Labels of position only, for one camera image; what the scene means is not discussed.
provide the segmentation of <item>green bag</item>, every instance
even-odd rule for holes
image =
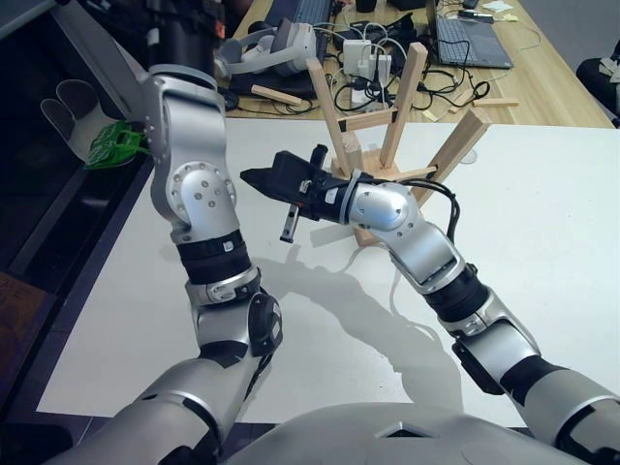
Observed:
[[[103,128],[90,144],[85,170],[103,170],[126,165],[138,153],[148,153],[140,147],[144,134],[133,131],[126,121],[117,121]]]

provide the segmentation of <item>vr headset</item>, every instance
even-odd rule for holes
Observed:
[[[223,78],[269,69],[286,77],[307,69],[306,60],[315,56],[317,37],[312,26],[283,18],[277,28],[225,41],[215,54],[215,66]]]

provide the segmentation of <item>white tabletop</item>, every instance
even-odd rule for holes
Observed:
[[[425,166],[448,124],[409,124],[400,169]],[[358,132],[363,144],[382,128]],[[264,284],[281,303],[285,339],[239,420],[280,422],[327,405],[439,404],[506,426],[522,424],[505,396],[482,394],[451,339],[380,247],[348,228],[300,220],[278,240],[287,206],[238,179],[276,151],[309,157],[329,141],[320,121],[229,120],[238,215]],[[462,215],[456,246],[537,338],[551,362],[620,391],[620,132],[493,126],[447,184]],[[169,224],[144,188],[59,359],[39,411],[113,416],[169,366],[198,349]],[[444,228],[449,204],[425,217]]]

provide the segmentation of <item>upside-down wooden stool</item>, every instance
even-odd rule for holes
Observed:
[[[331,100],[331,93],[327,87],[326,75],[321,63],[316,58],[307,61],[308,72],[319,105],[323,109],[325,123],[335,151],[335,158],[331,163],[334,175],[349,178],[354,169],[360,169],[377,178],[393,181],[421,177],[442,182],[486,132],[491,124],[486,112],[480,108],[470,109],[426,168],[401,172],[394,164],[396,149],[413,104],[427,55],[428,51],[422,44],[413,43],[409,46],[405,69],[392,108],[340,118]],[[362,152],[355,131],[382,124],[387,124],[382,148]],[[413,188],[412,191],[419,206],[422,206],[433,193],[429,189],[420,188]],[[376,242],[375,237],[369,231],[355,229],[355,233],[360,246]]]

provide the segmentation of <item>robotic arm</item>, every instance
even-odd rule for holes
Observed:
[[[110,5],[88,3],[102,11]],[[261,287],[234,212],[224,105],[212,77],[222,5],[112,3],[131,4],[147,25],[152,66],[143,91],[155,162],[151,195],[172,225],[170,236],[188,273],[200,354],[170,368],[95,436],[49,463],[215,463],[244,399],[282,341],[278,304]],[[298,216],[370,230],[454,336],[455,353],[482,390],[507,394],[541,441],[591,463],[618,463],[620,399],[546,362],[452,241],[421,217],[408,187],[359,172],[348,181],[333,178],[320,168],[325,154],[320,146],[314,163],[307,163],[280,152],[272,169],[242,174],[267,196],[293,204],[283,238],[293,240]]]
[[[52,464],[215,463],[243,401],[282,341],[234,212],[224,102],[212,77],[219,1],[147,1],[153,66],[143,83],[151,197],[189,280],[198,357],[166,371],[93,441]]]
[[[371,231],[454,337],[454,353],[484,392],[508,395],[540,441],[590,463],[619,463],[620,397],[544,360],[477,270],[419,214],[410,187],[359,171],[350,181],[336,179],[320,168],[325,153],[318,146],[308,163],[279,152],[272,168],[241,174],[266,196],[293,205],[283,238],[292,240],[299,215]]]

